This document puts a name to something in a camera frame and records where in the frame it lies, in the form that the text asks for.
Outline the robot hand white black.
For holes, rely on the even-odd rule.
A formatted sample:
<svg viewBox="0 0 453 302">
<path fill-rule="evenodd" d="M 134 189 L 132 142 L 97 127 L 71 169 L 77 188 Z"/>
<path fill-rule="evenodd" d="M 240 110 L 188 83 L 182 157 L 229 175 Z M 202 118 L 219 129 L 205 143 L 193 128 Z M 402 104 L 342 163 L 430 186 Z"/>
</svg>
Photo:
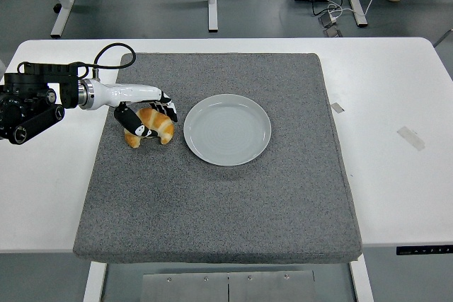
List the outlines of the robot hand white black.
<svg viewBox="0 0 453 302">
<path fill-rule="evenodd" d="M 87 81 L 88 98 L 85 110 L 97 110 L 107 105 L 115 108 L 115 119 L 137 137 L 157 137 L 157 131 L 145 126 L 138 115 L 128 108 L 130 103 L 148 103 L 160 109 L 173 122 L 177 122 L 176 107 L 172 100 L 159 88 L 137 84 L 102 84 Z"/>
</svg>

